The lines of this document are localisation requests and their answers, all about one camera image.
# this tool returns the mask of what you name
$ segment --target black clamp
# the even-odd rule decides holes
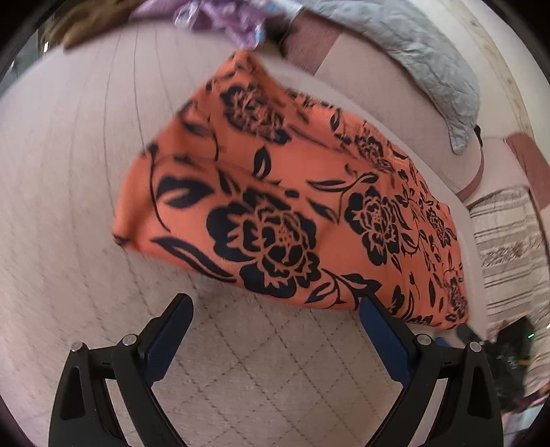
[[[193,318],[193,302],[178,294],[139,335],[116,346],[71,347],[59,381],[49,428],[50,447],[128,447],[106,379],[120,388],[145,447],[186,447],[156,400],[151,386],[162,380]],[[367,447],[406,447],[426,410],[436,381],[447,387],[425,446],[501,447],[503,434],[494,382],[481,346],[438,346],[414,336],[376,298],[364,298],[361,322],[392,379],[403,390]]]

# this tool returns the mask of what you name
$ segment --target orange cloth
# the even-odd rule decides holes
[[[359,117],[278,85],[240,51],[135,161],[117,243],[315,308],[370,294],[406,321],[468,318],[449,207]]]

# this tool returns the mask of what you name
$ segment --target purple fabric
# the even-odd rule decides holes
[[[131,19],[171,18],[179,28],[223,29],[238,47],[253,50],[266,38],[266,19],[282,15],[281,9],[267,1],[147,0]]]

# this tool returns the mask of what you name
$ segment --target pillow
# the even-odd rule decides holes
[[[467,320],[460,247],[399,148],[357,116],[285,91],[247,52],[199,88],[120,192],[120,245],[284,302],[409,322]]]
[[[292,23],[281,50],[290,63],[334,87],[395,133],[460,200],[483,174],[482,151],[472,130],[467,149],[451,150],[443,116],[411,75],[378,45],[312,12]]]
[[[405,67],[448,128],[453,152],[467,148],[480,108],[477,78],[452,42],[415,5],[402,0],[301,0],[360,32]]]

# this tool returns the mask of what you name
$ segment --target black leaf pattern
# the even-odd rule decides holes
[[[298,115],[298,118],[300,118],[304,123],[309,124],[309,118],[303,112],[296,109],[296,115]]]
[[[289,127],[290,130],[294,131],[294,133],[295,133],[297,136],[299,136],[300,138],[303,138],[304,140],[307,140],[307,141],[309,141],[310,143],[314,143],[314,144],[316,144],[316,145],[318,145],[318,146],[321,146],[322,148],[329,149],[329,147],[328,147],[325,143],[323,143],[322,141],[319,141],[319,140],[317,140],[317,139],[315,139],[315,138],[313,138],[313,137],[307,135],[307,134],[304,133],[302,130],[300,130],[298,127],[296,127],[296,126],[294,126],[294,125],[292,125],[292,124],[290,124],[288,127]]]
[[[183,126],[191,132],[193,135],[196,135],[197,137],[211,137],[212,131],[208,130],[206,127],[196,124],[196,123],[190,123],[189,121],[182,120]]]
[[[413,293],[409,291],[409,301],[407,305],[407,311],[405,312],[405,315],[403,315],[402,319],[408,320],[409,318],[411,318],[413,312],[414,312],[414,297],[413,297]]]
[[[409,206],[409,201],[404,199],[403,196],[397,194],[395,196],[395,199],[404,207],[404,208],[407,208],[407,206]]]
[[[352,177],[357,178],[357,171],[355,169],[352,169],[352,167],[349,165],[349,163],[345,164],[344,169]]]
[[[151,154],[151,157],[155,158],[158,153],[158,145],[156,143],[149,144],[147,151]]]
[[[433,274],[433,279],[435,279],[436,284],[437,284],[440,288],[443,288],[443,284],[441,284],[441,280],[439,279],[439,276],[437,276],[435,273]]]
[[[392,148],[392,154],[394,157],[397,157],[401,160],[406,160],[408,158],[406,155],[403,155],[403,154],[400,154],[399,152],[394,151],[393,148]]]
[[[451,236],[451,238],[453,238],[455,241],[457,240],[456,234],[450,228],[445,228],[445,233],[447,233],[449,236]]]
[[[374,285],[375,290],[373,290],[373,292],[376,292],[381,286],[381,284],[378,281],[365,279],[359,273],[349,273],[347,275],[342,275],[342,277],[356,284],[363,284],[363,285],[369,285],[369,286]]]
[[[300,198],[300,193],[296,189],[287,189],[284,192],[284,195],[286,195],[287,197],[290,197],[291,199]]]
[[[340,125],[340,109],[336,109],[334,114],[331,117],[331,129],[332,131],[335,131],[338,129],[338,126]]]
[[[265,147],[261,147],[254,154],[254,170],[252,175],[259,179],[266,178],[271,172],[271,157],[270,153]]]
[[[378,174],[374,172],[367,172],[363,175],[361,183],[376,183],[378,180]]]
[[[334,212],[334,210],[330,209],[329,207],[321,203],[315,202],[311,199],[308,199],[307,201],[309,202],[313,210],[317,214],[319,214],[321,217],[324,217],[325,219],[330,220],[330,222],[334,224],[338,223],[338,215]]]
[[[403,307],[403,304],[405,303],[405,295],[401,292],[401,287],[395,286],[393,289],[393,295],[392,295],[392,308],[389,310],[390,313],[395,316]]]
[[[115,244],[121,247],[125,246],[128,242],[131,241],[129,237],[123,237],[119,235],[113,235],[113,239]]]
[[[402,233],[401,237],[403,240],[407,243],[409,247],[415,247],[415,243],[413,241],[413,238],[411,238],[407,233]]]
[[[430,294],[430,306],[433,307],[436,305],[436,290],[433,287],[432,280],[428,282],[428,292]]]
[[[219,186],[226,195],[233,194],[233,191],[240,193],[241,189],[237,182],[231,178],[231,176],[221,169],[218,169]]]
[[[415,185],[418,185],[418,181],[416,180],[416,168],[413,165],[412,160],[409,160],[409,171],[411,173],[412,180],[414,181]]]
[[[310,295],[308,296],[307,301],[305,302],[305,304],[311,304],[311,303],[316,303],[317,301],[322,301],[327,296],[329,296],[331,293],[333,293],[336,290],[336,285],[337,285],[336,282],[333,283],[333,287],[330,291],[328,291],[326,293],[321,293],[323,290],[325,290],[330,285],[331,285],[330,282],[324,282],[320,286],[315,287],[313,289],[313,291],[310,293]]]
[[[220,76],[219,79],[220,79],[220,80],[231,79],[233,76],[235,76],[235,71],[234,71],[234,70],[225,73],[224,75]]]
[[[196,169],[202,170],[203,168],[191,159],[189,155],[174,155],[174,161],[180,165],[192,166]]]
[[[397,259],[397,256],[392,254],[391,260],[393,265],[395,265],[395,268],[399,270],[401,273],[403,273],[403,271],[401,270],[401,264],[399,263],[399,259]]]
[[[347,182],[339,179],[322,180],[315,182],[313,180],[307,180],[307,184],[317,191],[338,193],[348,189]]]
[[[424,263],[426,264],[426,268],[428,269],[428,271],[432,271],[430,256],[426,252],[424,252]]]
[[[181,191],[181,194],[170,199],[166,204],[178,209],[195,205],[214,192],[206,183],[193,178],[164,177],[158,184],[156,199],[172,191]]]
[[[342,143],[344,143],[346,146],[351,144],[351,138],[347,135],[342,135],[341,133],[335,133],[334,136],[338,138]]]
[[[156,237],[152,243],[158,244],[171,255],[185,261],[199,273],[223,282],[236,282],[233,275],[216,265],[206,254],[189,242],[175,237]]]

